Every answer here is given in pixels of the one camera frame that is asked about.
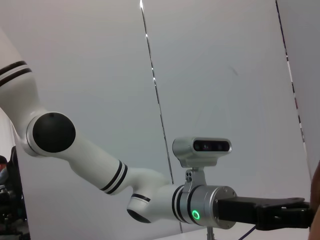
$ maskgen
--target black cable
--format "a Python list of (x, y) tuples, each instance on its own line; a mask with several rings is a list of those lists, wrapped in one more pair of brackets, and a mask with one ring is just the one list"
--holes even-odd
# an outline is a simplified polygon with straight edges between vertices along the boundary
[(243, 240), (245, 239), (250, 233), (252, 233), (254, 230), (256, 229), (256, 226), (254, 226), (253, 228), (251, 228), (245, 235), (243, 235), (242, 237), (240, 237), (238, 240)]

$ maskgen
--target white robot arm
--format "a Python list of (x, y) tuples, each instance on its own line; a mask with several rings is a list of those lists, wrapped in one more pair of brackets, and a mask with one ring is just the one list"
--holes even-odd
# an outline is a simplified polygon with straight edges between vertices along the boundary
[(313, 214), (303, 198), (238, 197), (231, 187), (206, 184), (203, 168), (215, 166), (232, 150), (225, 138), (182, 137), (173, 142), (181, 166), (192, 168), (186, 170), (181, 186), (170, 185), (154, 170), (130, 168), (109, 155), (85, 139), (67, 116), (41, 105), (32, 71), (1, 28), (0, 108), (29, 155), (64, 159), (76, 174), (109, 195), (131, 186), (127, 211), (139, 222), (170, 219), (222, 229), (242, 222), (256, 224), (259, 230), (311, 225)]

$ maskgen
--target black joint cap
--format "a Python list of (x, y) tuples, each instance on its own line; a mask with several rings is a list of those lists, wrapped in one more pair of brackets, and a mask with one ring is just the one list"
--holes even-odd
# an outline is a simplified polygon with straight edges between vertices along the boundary
[(72, 145), (76, 138), (76, 129), (65, 115), (50, 112), (35, 122), (32, 135), (39, 148), (49, 153), (59, 153)]
[(144, 224), (150, 224), (151, 222), (146, 219), (145, 217), (141, 216), (140, 214), (136, 213), (133, 210), (127, 209), (126, 210), (128, 212), (128, 214), (134, 219), (137, 220), (140, 223), (144, 223)]

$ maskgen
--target camera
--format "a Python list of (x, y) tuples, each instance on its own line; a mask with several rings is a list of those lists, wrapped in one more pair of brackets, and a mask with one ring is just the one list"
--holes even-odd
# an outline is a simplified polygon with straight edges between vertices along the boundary
[(226, 138), (179, 137), (172, 143), (172, 151), (183, 168), (203, 168), (217, 165), (218, 158), (231, 152)]

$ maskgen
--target metal stand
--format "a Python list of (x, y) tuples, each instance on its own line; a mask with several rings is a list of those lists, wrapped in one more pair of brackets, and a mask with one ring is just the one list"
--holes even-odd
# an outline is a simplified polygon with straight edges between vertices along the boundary
[(206, 239), (207, 240), (215, 240), (214, 228), (211, 226), (208, 226), (206, 228)]

